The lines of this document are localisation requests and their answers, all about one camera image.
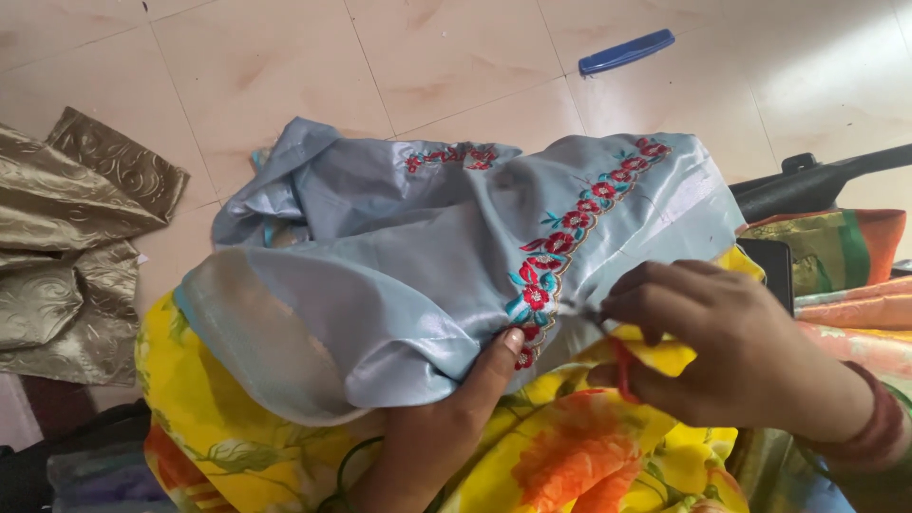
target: brown satin fabric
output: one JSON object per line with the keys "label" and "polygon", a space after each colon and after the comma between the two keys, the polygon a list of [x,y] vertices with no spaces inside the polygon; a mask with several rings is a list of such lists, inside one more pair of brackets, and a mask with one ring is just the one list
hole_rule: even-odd
{"label": "brown satin fabric", "polygon": [[132,385],[139,253],[189,175],[69,107],[47,143],[0,124],[0,371]]}

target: yellow printed saree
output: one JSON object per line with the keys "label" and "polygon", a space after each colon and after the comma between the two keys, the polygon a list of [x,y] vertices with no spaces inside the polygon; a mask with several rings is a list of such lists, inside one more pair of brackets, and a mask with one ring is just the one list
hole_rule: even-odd
{"label": "yellow printed saree", "polygon": [[[759,276],[736,250],[727,268]],[[624,327],[617,334],[630,339]],[[646,348],[668,374],[692,361],[674,341]],[[382,435],[382,412],[334,427],[292,424],[256,403],[189,328],[172,295],[147,314],[137,343],[140,382],[153,411],[149,465],[184,512],[316,511],[336,491],[356,444]],[[588,370],[612,361],[607,340],[504,396],[474,457],[446,486],[441,512],[746,512],[724,461],[737,431],[691,428],[615,390],[590,389]],[[369,465],[355,453],[345,486]]]}

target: tiled floor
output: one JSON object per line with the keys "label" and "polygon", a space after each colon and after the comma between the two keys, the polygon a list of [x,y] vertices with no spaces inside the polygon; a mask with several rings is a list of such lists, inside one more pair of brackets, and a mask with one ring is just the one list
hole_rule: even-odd
{"label": "tiled floor", "polygon": [[[349,137],[500,141],[685,131],[730,182],[813,152],[912,142],[912,0],[30,0],[0,3],[0,122],[44,137],[66,105],[192,174],[143,237],[138,308],[209,252],[249,152],[304,116]],[[660,28],[678,42],[582,79]],[[909,169],[839,203],[912,210]],[[912,236],[900,248],[912,257]],[[136,391],[120,391],[124,397]],[[96,391],[100,403],[118,393]]]}

